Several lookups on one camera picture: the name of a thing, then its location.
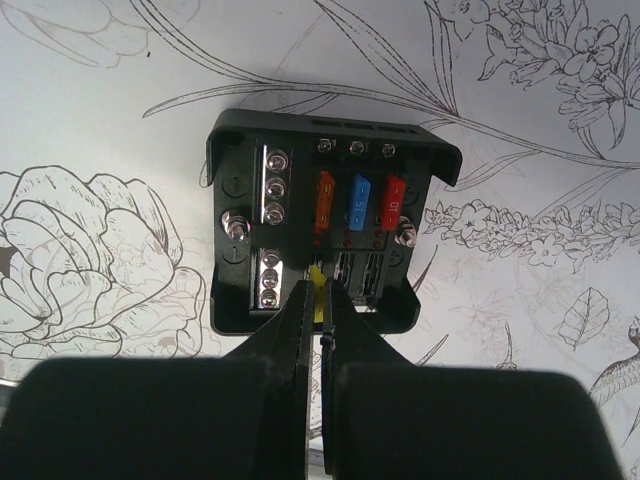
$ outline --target blue fuse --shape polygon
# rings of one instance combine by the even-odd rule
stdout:
[[[367,204],[371,183],[359,173],[353,181],[351,190],[351,204],[349,206],[349,228],[356,232],[364,229],[364,220],[367,215]]]

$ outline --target black plastic housing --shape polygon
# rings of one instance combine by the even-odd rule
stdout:
[[[330,139],[329,153],[318,149]],[[354,141],[367,145],[359,156],[350,152]],[[382,154],[393,144],[391,158]],[[260,171],[263,146],[289,156],[286,221],[261,224]],[[272,112],[231,109],[223,112],[207,140],[207,180],[214,187],[215,268],[211,288],[211,326],[223,335],[255,332],[277,310],[256,308],[255,255],[258,248],[277,248],[283,257],[281,303],[299,280],[305,279],[313,258],[322,258],[322,272],[333,278],[341,253],[351,255],[347,291],[356,305],[373,311],[359,315],[376,332],[402,333],[413,327],[420,303],[406,278],[412,249],[395,241],[395,233],[380,234],[379,205],[387,175],[406,183],[402,216],[419,229],[432,175],[454,186],[462,163],[453,145],[413,125],[361,122]],[[320,172],[335,180],[328,230],[314,227]],[[355,173],[371,182],[364,229],[348,230],[346,211]],[[250,223],[248,238],[233,241],[222,228],[221,217],[232,210]],[[369,255],[379,255],[375,278],[363,294]],[[316,324],[316,332],[321,324]]]

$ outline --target metal screw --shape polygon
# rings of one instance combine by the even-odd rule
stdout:
[[[279,200],[284,197],[285,185],[281,178],[270,178],[267,180],[265,193],[272,200]]]
[[[418,232],[416,227],[407,217],[400,217],[396,231],[396,243],[408,248],[416,246]]]
[[[384,158],[391,158],[396,154],[396,146],[393,143],[385,143],[382,146],[382,156]]]
[[[320,153],[329,153],[333,148],[333,142],[328,138],[321,138],[318,142],[318,151]]]
[[[270,203],[264,207],[263,218],[269,225],[280,225],[284,220],[284,208],[279,203]]]
[[[364,153],[364,143],[357,140],[355,142],[351,142],[349,151],[354,155],[361,155],[362,153]]]
[[[267,168],[272,172],[282,172],[289,164],[287,154],[282,150],[276,150],[271,152],[267,157]]]
[[[278,306],[278,295],[273,290],[265,290],[260,294],[262,308],[275,308]]]
[[[264,249],[260,254],[260,259],[267,268],[273,268],[280,263],[280,252],[275,248]]]
[[[260,281],[262,282],[262,286],[264,288],[276,288],[278,286],[278,272],[276,272],[273,268],[268,268],[262,275],[260,275]]]
[[[222,228],[234,242],[241,242],[249,236],[249,222],[242,216],[227,210],[220,218]]]

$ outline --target chrome screw head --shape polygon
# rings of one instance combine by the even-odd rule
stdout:
[[[269,225],[280,225],[284,220],[284,208],[279,203],[270,203],[264,207],[263,218]]]
[[[278,272],[276,272],[273,268],[268,268],[262,275],[260,275],[260,282],[264,288],[276,288],[278,286]]]
[[[285,193],[284,181],[281,178],[270,178],[267,181],[265,193],[272,200],[280,200]]]
[[[396,154],[396,146],[393,143],[385,143],[382,146],[382,156],[384,158],[391,158]]]
[[[333,143],[328,138],[321,138],[318,142],[318,151],[320,153],[329,153],[333,148]]]
[[[400,244],[405,247],[413,248],[416,246],[418,236],[415,229],[405,229],[400,236]]]
[[[359,141],[355,141],[355,142],[351,142],[351,146],[349,147],[349,151],[353,154],[353,155],[362,155],[364,153],[365,147],[364,147],[364,143],[359,142]]]
[[[262,251],[260,258],[265,267],[273,268],[280,263],[280,252],[275,248],[268,248]]]
[[[272,172],[280,173],[289,165],[287,154],[281,150],[271,152],[267,157],[267,168]]]
[[[265,290],[260,294],[262,308],[275,308],[278,306],[278,295],[273,290]]]

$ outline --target yellow fuse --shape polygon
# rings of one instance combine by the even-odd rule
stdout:
[[[309,279],[316,286],[313,322],[322,323],[324,319],[324,284],[327,282],[327,277],[322,274],[317,265],[311,265],[309,269]]]

